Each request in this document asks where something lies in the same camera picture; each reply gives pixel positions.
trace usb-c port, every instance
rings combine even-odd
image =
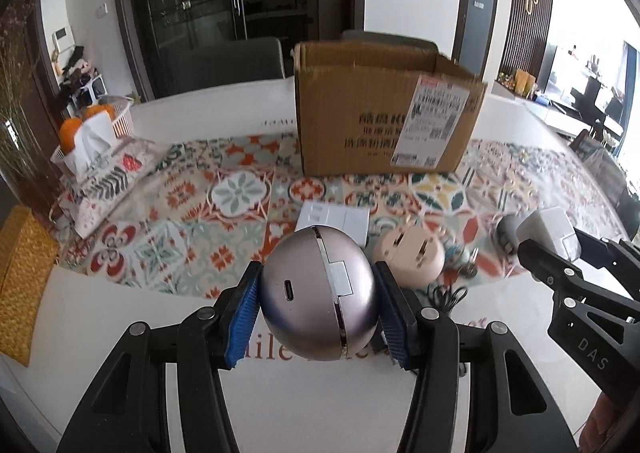
[[[293,299],[293,287],[291,286],[291,280],[284,280],[284,293],[287,296],[287,301],[292,301]]]

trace white basket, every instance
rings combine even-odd
[[[132,99],[120,96],[102,96],[98,99],[98,103],[113,105],[116,118],[111,125],[113,126],[113,133],[116,134],[116,138],[122,138],[126,135],[133,134],[133,121],[131,120],[130,111],[130,108],[133,105]],[[74,173],[68,168],[64,159],[65,154],[62,153],[60,146],[58,146],[49,160],[58,166],[65,176],[70,179],[75,179]]]

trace white table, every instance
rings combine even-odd
[[[295,127],[293,83],[201,90],[137,106],[133,117],[138,135],[162,141],[276,133]],[[495,96],[486,98],[473,137],[568,151],[526,107]],[[598,274],[598,281],[615,285],[607,273]],[[551,295],[546,286],[522,274],[474,288],[453,316],[467,324],[505,321],[542,374],[569,427],[577,431],[599,389],[546,335]],[[132,322],[175,324],[203,305],[206,300],[121,287],[55,267],[38,312],[30,366],[2,359],[59,439],[56,433],[64,431],[98,367]],[[257,341],[262,343],[262,359],[256,358]],[[334,363],[289,353],[279,357],[277,344],[275,358],[267,359],[268,341],[260,315],[251,340],[252,358],[221,374],[242,451],[369,453],[397,448],[414,388],[412,373],[394,366],[388,356]],[[460,384],[460,422],[466,422],[467,408],[468,376]],[[168,369],[168,414],[173,451],[183,451],[175,368]],[[464,425],[456,427],[452,451],[464,450],[465,433]]]
[[[583,121],[569,115],[565,115],[564,113],[560,113],[554,108],[549,108],[542,104],[524,99],[514,99],[513,102],[520,104],[525,103],[529,112],[533,113],[533,115],[539,118],[556,133],[561,133],[570,137],[577,137],[583,129],[586,129],[587,131],[591,130],[591,126]]]

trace cardboard box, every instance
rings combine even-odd
[[[486,90],[469,71],[436,52],[357,41],[302,43],[294,58],[306,175],[457,168]]]

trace light switch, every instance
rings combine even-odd
[[[296,231],[309,226],[329,226],[346,233],[359,246],[367,245],[369,229],[369,208],[343,206],[328,202],[312,202],[302,204],[302,211],[296,224]]]
[[[98,7],[98,10],[96,11],[96,16],[98,17],[98,19],[100,19],[105,17],[108,12],[109,12],[109,9],[107,8],[107,4],[103,3],[100,7]]]

